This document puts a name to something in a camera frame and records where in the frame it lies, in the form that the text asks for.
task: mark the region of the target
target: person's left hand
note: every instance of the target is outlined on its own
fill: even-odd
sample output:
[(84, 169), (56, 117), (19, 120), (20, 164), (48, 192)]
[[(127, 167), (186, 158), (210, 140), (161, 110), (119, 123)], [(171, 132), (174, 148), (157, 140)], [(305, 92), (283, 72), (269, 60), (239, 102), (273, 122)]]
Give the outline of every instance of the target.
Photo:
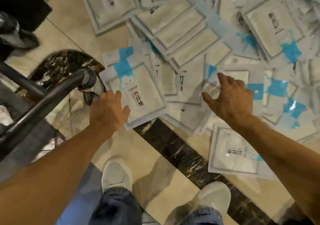
[(94, 99), (90, 107), (90, 125), (103, 126), (103, 128), (113, 135), (120, 130), (128, 121), (130, 114), (129, 106), (121, 107), (121, 91), (114, 95), (112, 90), (100, 94), (100, 99)]

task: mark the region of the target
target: leg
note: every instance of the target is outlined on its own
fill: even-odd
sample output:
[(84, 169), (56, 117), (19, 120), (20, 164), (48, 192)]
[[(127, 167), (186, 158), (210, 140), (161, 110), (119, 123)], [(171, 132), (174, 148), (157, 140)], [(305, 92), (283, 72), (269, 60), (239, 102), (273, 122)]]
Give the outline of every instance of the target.
[(124, 160), (112, 157), (102, 174), (100, 202), (89, 225), (141, 225), (142, 210), (132, 190), (132, 173)]
[(197, 208), (186, 216), (181, 225), (223, 225), (220, 212), (227, 212), (231, 200), (229, 188), (213, 182), (198, 194)]

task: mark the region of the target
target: forearm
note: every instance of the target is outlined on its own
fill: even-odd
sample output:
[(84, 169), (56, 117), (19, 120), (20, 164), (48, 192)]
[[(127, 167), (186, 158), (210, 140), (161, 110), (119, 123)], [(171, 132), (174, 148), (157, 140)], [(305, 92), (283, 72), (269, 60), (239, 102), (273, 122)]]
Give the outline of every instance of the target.
[(75, 194), (82, 174), (112, 133), (98, 126), (85, 130), (0, 186), (2, 224), (54, 224)]
[(238, 132), (266, 161), (306, 215), (320, 224), (320, 154), (254, 116)]

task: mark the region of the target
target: tile floor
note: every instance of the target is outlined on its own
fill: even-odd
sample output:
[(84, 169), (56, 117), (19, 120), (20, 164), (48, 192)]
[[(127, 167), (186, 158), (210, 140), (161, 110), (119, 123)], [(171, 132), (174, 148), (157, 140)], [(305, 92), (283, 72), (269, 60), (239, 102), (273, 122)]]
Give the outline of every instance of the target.
[[(103, 63), (103, 52), (126, 47), (127, 39), (132, 37), (125, 25), (96, 37), (83, 0), (46, 2), (53, 11), (35, 32), (42, 42), (41, 46), (23, 57), (11, 57), (7, 60), (10, 66), (25, 76), (29, 76), (44, 57), (59, 49), (83, 50)], [(4, 78), (1, 80), (12, 90), (16, 90), (15, 84)], [(82, 94), (74, 90), (47, 120), (68, 139), (89, 124), (88, 109)], [(208, 158), (209, 136), (189, 137), (170, 124), (168, 126), (200, 155)], [(310, 147), (320, 151), (319, 142), (310, 144)], [(101, 171), (107, 159), (114, 155), (121, 155), (126, 159), (133, 171), (135, 195), (145, 210), (160, 224), (174, 224), (175, 212), (192, 201), (199, 191), (196, 185), (133, 130), (126, 132), (121, 129), (116, 133), (100, 147), (92, 164)], [(293, 199), (278, 180), (234, 175), (225, 177), (276, 222), (286, 208), (293, 204)], [(236, 224), (227, 214), (223, 214), (223, 219), (226, 225)]]

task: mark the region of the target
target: pile of packages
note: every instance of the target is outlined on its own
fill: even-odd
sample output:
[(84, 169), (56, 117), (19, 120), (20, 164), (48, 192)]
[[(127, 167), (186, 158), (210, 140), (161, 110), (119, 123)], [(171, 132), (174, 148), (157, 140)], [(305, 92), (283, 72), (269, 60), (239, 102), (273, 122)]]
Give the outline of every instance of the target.
[(161, 117), (212, 136), (209, 172), (272, 178), (258, 153), (203, 102), (218, 72), (246, 83), (254, 115), (300, 143), (320, 137), (320, 0), (84, 0), (96, 34), (125, 21), (128, 48), (103, 54), (132, 129)]

